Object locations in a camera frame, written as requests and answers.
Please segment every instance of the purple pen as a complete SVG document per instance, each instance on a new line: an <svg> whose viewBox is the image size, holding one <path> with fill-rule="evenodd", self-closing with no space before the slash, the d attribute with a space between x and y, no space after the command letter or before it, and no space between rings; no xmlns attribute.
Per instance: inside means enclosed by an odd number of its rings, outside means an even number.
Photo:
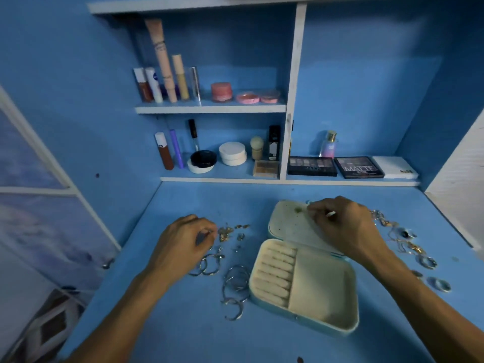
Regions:
<svg viewBox="0 0 484 363"><path fill-rule="evenodd" d="M178 146L177 134L175 130L170 130L171 141L173 143L173 147L175 148L175 154L177 156L178 166L180 168L184 168L182 154L180 153L180 148Z"/></svg>

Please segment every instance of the shelf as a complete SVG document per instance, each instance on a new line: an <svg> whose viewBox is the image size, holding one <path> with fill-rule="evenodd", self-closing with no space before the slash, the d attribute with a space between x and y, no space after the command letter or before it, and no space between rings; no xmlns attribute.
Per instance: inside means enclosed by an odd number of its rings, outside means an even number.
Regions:
<svg viewBox="0 0 484 363"><path fill-rule="evenodd" d="M369 179L345 179L338 172L336 177L326 176L286 176L288 184L314 184L314 185L343 185L343 186L407 186L416 187L420 184L419 179L389 179L389 178L369 178Z"/></svg>
<svg viewBox="0 0 484 363"><path fill-rule="evenodd" d="M166 182L212 182L212 183L277 183L277 178L254 177L254 161L250 158L244 164L229 166L218 158L215 167L203 174L195 174L187 167L181 169L178 165L171 171L164 171L167 176L161 180Z"/></svg>
<svg viewBox="0 0 484 363"><path fill-rule="evenodd" d="M93 15L102 15L125 12L202 9L224 6L267 5L306 1L318 0L112 0L90 2L88 3L88 9Z"/></svg>
<svg viewBox="0 0 484 363"><path fill-rule="evenodd" d="M135 108L138 114L189 114L189 113L285 113L286 104L282 99L279 103L240 104L236 100L228 103L215 103L209 99L197 101L178 101L177 103L142 103Z"/></svg>
<svg viewBox="0 0 484 363"><path fill-rule="evenodd" d="M177 165L172 171L164 171L161 181L166 182L209 182L209 183L269 183L285 185L338 185L338 186L406 186L416 187L420 181L415 179L344 179L338 173L336 177L287 175L286 180L277 178L254 177L254 161L247 161L235 167L223 164L220 160L208 173L194 174L188 168L180 169Z"/></svg>

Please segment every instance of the makeup tube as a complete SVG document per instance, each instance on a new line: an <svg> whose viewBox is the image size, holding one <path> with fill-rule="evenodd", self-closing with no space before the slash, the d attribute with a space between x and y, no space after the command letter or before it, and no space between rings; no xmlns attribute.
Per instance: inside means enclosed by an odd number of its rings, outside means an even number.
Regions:
<svg viewBox="0 0 484 363"><path fill-rule="evenodd" d="M197 135L197 128L195 126L195 120L189 119L188 126L190 126L190 133L192 134L193 145L195 146L195 151L200 151L200 146L198 145L198 135Z"/></svg>
<svg viewBox="0 0 484 363"><path fill-rule="evenodd" d="M190 79L192 80L193 97L201 102L200 83L198 81L198 70L196 66L190 67Z"/></svg>
<svg viewBox="0 0 484 363"><path fill-rule="evenodd" d="M163 81L168 92L170 102L176 103L177 93L175 92L175 81L171 73L170 60L166 52L165 35L163 34L163 26L160 19L145 19L146 28L148 28L149 36L151 37L156 57L160 63L161 73L163 74Z"/></svg>
<svg viewBox="0 0 484 363"><path fill-rule="evenodd" d="M171 171L173 168L175 168L175 165L173 164L173 159L171 158L170 149L168 148L165 134L156 133L154 134L154 138L156 139L156 144L158 144L158 151L160 152L161 160L163 161L165 169Z"/></svg>
<svg viewBox="0 0 484 363"><path fill-rule="evenodd" d="M185 101L190 99L190 94L188 94L188 88L186 86L185 70L183 68L181 56L181 54L174 54L171 58L173 59L173 66L175 67L175 73L177 74L180 97Z"/></svg>
<svg viewBox="0 0 484 363"><path fill-rule="evenodd" d="M178 167L184 168L182 154L180 152L180 147L178 146L178 139L175 130L170 130L171 142L175 148L175 155L177 156Z"/></svg>
<svg viewBox="0 0 484 363"><path fill-rule="evenodd" d="M156 77L156 72L153 67L145 68L146 78L148 79L149 87L152 89L154 101L156 103L163 103L163 96L161 95L160 84Z"/></svg>
<svg viewBox="0 0 484 363"><path fill-rule="evenodd" d="M148 83L146 82L145 72L143 71L142 67L138 67L133 69L136 77L136 81L138 82L138 89L139 94L141 96L141 100L143 102L153 102L153 95L151 90L149 89Z"/></svg>

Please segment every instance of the eyeshadow palette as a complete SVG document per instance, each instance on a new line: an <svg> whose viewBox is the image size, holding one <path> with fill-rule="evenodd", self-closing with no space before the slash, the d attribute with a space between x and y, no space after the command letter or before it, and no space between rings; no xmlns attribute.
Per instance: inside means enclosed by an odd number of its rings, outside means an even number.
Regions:
<svg viewBox="0 0 484 363"><path fill-rule="evenodd" d="M344 178L383 178L383 172L368 157L335 158Z"/></svg>
<svg viewBox="0 0 484 363"><path fill-rule="evenodd" d="M331 158L290 157L287 174L336 177L338 170Z"/></svg>

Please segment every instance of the cosmetic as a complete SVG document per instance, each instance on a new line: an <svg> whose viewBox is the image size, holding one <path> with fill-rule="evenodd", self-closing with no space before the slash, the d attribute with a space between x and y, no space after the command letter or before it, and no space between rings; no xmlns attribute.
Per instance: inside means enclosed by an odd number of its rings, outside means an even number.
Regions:
<svg viewBox="0 0 484 363"><path fill-rule="evenodd" d="M383 172L368 157L339 157L335 163L344 178L383 178Z"/></svg>
<svg viewBox="0 0 484 363"><path fill-rule="evenodd" d="M200 150L200 146L198 145L198 136L197 136L197 128L195 127L195 120L189 119L188 126L190 127L190 134L192 135L195 151L198 152Z"/></svg>
<svg viewBox="0 0 484 363"><path fill-rule="evenodd" d="M417 179L419 176L402 157L372 157L372 160L384 173L383 178Z"/></svg>
<svg viewBox="0 0 484 363"><path fill-rule="evenodd" d="M262 159L262 150L264 148L264 140L260 136L254 136L250 140L250 147L252 148L252 159L260 161Z"/></svg>
<svg viewBox="0 0 484 363"><path fill-rule="evenodd" d="M247 160L247 152L245 151L245 145L235 141L222 144L218 151L222 162L226 165L241 165Z"/></svg>
<svg viewBox="0 0 484 363"><path fill-rule="evenodd" d="M181 54L174 54L171 58L173 59L173 66L175 67L175 73L177 74L180 97L186 101L187 99L190 99L190 94L188 94L188 87L186 86L185 69L183 67L181 56Z"/></svg>
<svg viewBox="0 0 484 363"><path fill-rule="evenodd" d="M163 97L161 96L160 84L158 83L158 77L153 67L145 68L146 77L148 78L149 87L152 90L153 98L156 103L163 103Z"/></svg>
<svg viewBox="0 0 484 363"><path fill-rule="evenodd" d="M331 158L290 157L287 164L287 174L336 177L338 171Z"/></svg>
<svg viewBox="0 0 484 363"><path fill-rule="evenodd" d="M146 81L145 72L142 67L133 69L138 82L138 90L143 102L149 103L153 102L153 95L149 89L148 82Z"/></svg>
<svg viewBox="0 0 484 363"><path fill-rule="evenodd" d="M279 158L279 143L281 140L281 126L269 126L269 160L276 161Z"/></svg>
<svg viewBox="0 0 484 363"><path fill-rule="evenodd" d="M163 74L163 81L168 92L170 102L176 103L177 94L175 92L175 81L171 72L170 60L166 51L165 35L163 34L163 26L160 19L145 19L146 28L148 28L149 36L151 37L153 47L160 63L161 73Z"/></svg>
<svg viewBox="0 0 484 363"><path fill-rule="evenodd" d="M173 159L171 158L170 149L168 149L165 134L156 133L154 138L158 144L158 151L160 152L161 160L163 161L165 169L171 171L173 168L175 168L175 165L173 164Z"/></svg>
<svg viewBox="0 0 484 363"><path fill-rule="evenodd" d="M322 158L334 158L336 149L336 131L328 131L328 136L321 145L321 150L319 151L319 157Z"/></svg>
<svg viewBox="0 0 484 363"><path fill-rule="evenodd" d="M237 95L237 102L242 104L255 104L260 102L260 98L257 94L247 92Z"/></svg>
<svg viewBox="0 0 484 363"><path fill-rule="evenodd" d="M190 162L198 168L213 167L217 163L217 154L211 150L200 150L190 156Z"/></svg>
<svg viewBox="0 0 484 363"><path fill-rule="evenodd" d="M190 71L190 80L192 83L192 92L193 98L199 102L202 101L202 97L200 94L200 82L198 80L198 70L196 66L192 66L189 69Z"/></svg>
<svg viewBox="0 0 484 363"><path fill-rule="evenodd" d="M270 90L260 95L260 101L262 103L275 104L279 101L281 93L277 90Z"/></svg>
<svg viewBox="0 0 484 363"><path fill-rule="evenodd" d="M222 82L222 83L213 83L211 85L212 91L212 100L214 102L228 102L232 99L232 86L230 83Z"/></svg>
<svg viewBox="0 0 484 363"><path fill-rule="evenodd" d="M205 167L205 168L195 167L192 164L192 160L191 159L188 159L187 166L188 166L188 170L190 172L192 172L192 173L195 173L195 174L207 173L207 172L211 171L214 168L213 165L210 166L210 167Z"/></svg>
<svg viewBox="0 0 484 363"><path fill-rule="evenodd" d="M182 154L180 152L180 148L178 146L178 139L175 130L170 130L171 142L173 143L173 147L175 148L175 155L177 158L178 167L184 168Z"/></svg>
<svg viewBox="0 0 484 363"><path fill-rule="evenodd" d="M256 161L254 164L254 177L277 178L279 173L279 162L273 161Z"/></svg>

